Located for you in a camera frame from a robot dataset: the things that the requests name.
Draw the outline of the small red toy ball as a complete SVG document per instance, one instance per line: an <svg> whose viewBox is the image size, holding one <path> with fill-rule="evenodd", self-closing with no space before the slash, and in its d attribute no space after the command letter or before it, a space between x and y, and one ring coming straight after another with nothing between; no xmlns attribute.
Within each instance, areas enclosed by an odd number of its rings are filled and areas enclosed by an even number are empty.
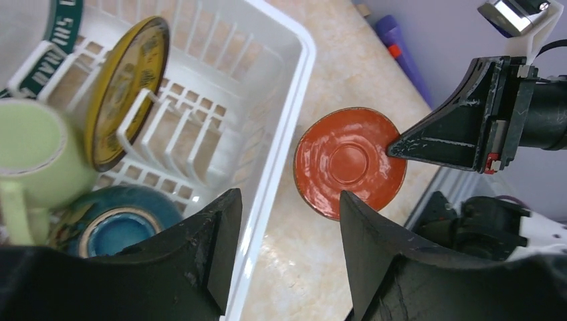
<svg viewBox="0 0 567 321"><path fill-rule="evenodd" d="M403 51L397 44L388 46L388 51L394 59L398 59L403 54Z"/></svg>

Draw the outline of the small wooden cube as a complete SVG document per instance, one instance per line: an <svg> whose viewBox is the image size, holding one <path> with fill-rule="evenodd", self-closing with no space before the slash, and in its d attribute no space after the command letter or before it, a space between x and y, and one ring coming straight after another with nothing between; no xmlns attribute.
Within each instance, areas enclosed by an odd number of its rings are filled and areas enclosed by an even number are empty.
<svg viewBox="0 0 567 321"><path fill-rule="evenodd" d="M370 9L363 3L356 4L356 9L363 18L370 17L372 14Z"/></svg>

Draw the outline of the yellow plate dark rim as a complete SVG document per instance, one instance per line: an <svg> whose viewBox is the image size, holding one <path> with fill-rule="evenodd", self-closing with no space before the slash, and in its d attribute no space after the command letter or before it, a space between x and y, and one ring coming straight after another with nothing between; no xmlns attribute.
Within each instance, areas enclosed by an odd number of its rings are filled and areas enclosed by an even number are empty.
<svg viewBox="0 0 567 321"><path fill-rule="evenodd" d="M154 15L132 26L102 64L93 83L84 129L86 157L96 171L112 169L126 155L116 132L141 90L158 93L169 46L168 23Z"/></svg>

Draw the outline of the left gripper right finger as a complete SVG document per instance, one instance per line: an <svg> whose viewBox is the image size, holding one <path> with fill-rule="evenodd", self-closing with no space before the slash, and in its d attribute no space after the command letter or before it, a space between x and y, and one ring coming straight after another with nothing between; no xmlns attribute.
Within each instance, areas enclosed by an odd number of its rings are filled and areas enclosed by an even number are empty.
<svg viewBox="0 0 567 321"><path fill-rule="evenodd" d="M566 256L491 261L437 245L350 191L340 229L349 320L565 320Z"/></svg>

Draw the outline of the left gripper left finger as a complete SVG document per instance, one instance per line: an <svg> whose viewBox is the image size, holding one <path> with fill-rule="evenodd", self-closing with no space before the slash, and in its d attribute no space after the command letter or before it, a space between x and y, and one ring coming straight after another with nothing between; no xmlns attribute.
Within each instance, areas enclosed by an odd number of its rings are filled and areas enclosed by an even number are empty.
<svg viewBox="0 0 567 321"><path fill-rule="evenodd" d="M218 320L227 313L239 189L112 256L1 248L2 320Z"/></svg>

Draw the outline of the white plate green rim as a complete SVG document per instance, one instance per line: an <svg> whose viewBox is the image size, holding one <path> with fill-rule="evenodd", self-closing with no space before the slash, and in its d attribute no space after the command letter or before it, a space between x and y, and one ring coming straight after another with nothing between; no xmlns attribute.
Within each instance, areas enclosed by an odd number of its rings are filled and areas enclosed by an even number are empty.
<svg viewBox="0 0 567 321"><path fill-rule="evenodd" d="M36 99L70 55L83 1L1 2L1 98Z"/></svg>

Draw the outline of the white plastic dish rack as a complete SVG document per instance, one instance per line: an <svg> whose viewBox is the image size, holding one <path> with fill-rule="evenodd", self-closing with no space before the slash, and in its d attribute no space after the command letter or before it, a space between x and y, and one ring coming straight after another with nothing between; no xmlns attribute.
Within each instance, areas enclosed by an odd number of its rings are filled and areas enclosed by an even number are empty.
<svg viewBox="0 0 567 321"><path fill-rule="evenodd" d="M149 187L165 194L183 221L239 189L229 305L218 319L239 320L314 66L314 40L265 1L83 2L73 52L36 99L21 99L68 115L84 143L93 83L108 54L139 21L166 19L170 46L158 93L141 90L116 132L126 155L108 171L93 168L98 177L88 193ZM51 212L49 235L67 207ZM4 246L52 248L10 243L1 217Z"/></svg>

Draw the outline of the cream cup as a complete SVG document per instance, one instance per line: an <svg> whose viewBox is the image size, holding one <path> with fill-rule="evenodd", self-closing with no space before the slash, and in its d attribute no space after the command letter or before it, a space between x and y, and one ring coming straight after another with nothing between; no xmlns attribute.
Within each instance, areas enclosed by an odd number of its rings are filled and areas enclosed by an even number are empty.
<svg viewBox="0 0 567 321"><path fill-rule="evenodd" d="M44 245L52 211L92 190L98 177L83 132L35 100L1 100L1 217L14 245Z"/></svg>

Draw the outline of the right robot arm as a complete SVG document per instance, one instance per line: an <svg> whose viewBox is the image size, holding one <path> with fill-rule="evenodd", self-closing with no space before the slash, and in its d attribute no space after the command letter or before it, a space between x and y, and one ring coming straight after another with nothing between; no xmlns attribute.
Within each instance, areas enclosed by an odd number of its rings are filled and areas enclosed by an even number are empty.
<svg viewBox="0 0 567 321"><path fill-rule="evenodd" d="M566 148L566 77L541 78L525 57L494 56L472 60L454 93L392 141L387 153L492 175L520 147ZM429 215L416 233L492 261L566 252L564 226L495 197L471 197L449 219Z"/></svg>

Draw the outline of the dark bowl beige inside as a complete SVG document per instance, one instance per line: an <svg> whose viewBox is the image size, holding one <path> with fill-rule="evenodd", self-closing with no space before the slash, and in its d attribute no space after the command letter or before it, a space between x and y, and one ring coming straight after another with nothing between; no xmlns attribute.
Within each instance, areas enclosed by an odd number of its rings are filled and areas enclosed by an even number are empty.
<svg viewBox="0 0 567 321"><path fill-rule="evenodd" d="M163 193L116 185L85 194L68 205L47 244L89 258L114 255L180 223L182 214Z"/></svg>

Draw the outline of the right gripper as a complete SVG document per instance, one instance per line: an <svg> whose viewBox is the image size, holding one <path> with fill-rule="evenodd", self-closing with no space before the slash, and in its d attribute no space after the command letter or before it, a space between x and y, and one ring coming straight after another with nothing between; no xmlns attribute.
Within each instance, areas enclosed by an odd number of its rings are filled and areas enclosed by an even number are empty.
<svg viewBox="0 0 567 321"><path fill-rule="evenodd" d="M483 131L505 67L505 57L475 58L452 95L393 140L387 155L464 171L479 171ZM504 170L519 147L566 149L566 75L541 78L525 57L513 57L495 134L487 147L487 172Z"/></svg>

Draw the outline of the orange saucer plate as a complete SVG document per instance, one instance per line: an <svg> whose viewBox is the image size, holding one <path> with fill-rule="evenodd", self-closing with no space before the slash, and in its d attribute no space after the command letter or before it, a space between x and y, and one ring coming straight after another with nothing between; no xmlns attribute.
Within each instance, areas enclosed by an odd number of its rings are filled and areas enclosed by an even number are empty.
<svg viewBox="0 0 567 321"><path fill-rule="evenodd" d="M387 155L399 137L391 120L365 107L325 115L301 137L293 160L294 181L302 199L317 214L339 220L339 198L351 191L375 211L400 191L407 171L402 158Z"/></svg>

